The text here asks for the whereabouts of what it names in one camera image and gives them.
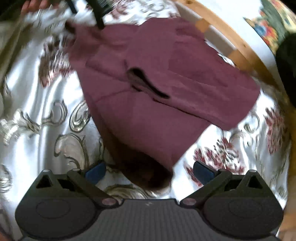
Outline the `person's hand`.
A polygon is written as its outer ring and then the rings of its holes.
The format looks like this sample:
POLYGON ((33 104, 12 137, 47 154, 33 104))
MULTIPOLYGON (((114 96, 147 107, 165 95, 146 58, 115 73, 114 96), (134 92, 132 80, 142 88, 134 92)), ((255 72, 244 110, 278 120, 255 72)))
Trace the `person's hand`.
POLYGON ((58 4, 52 3, 48 0, 25 1, 21 9, 21 14, 25 15, 27 13, 34 13, 41 9, 48 9, 50 6, 57 7, 58 4))

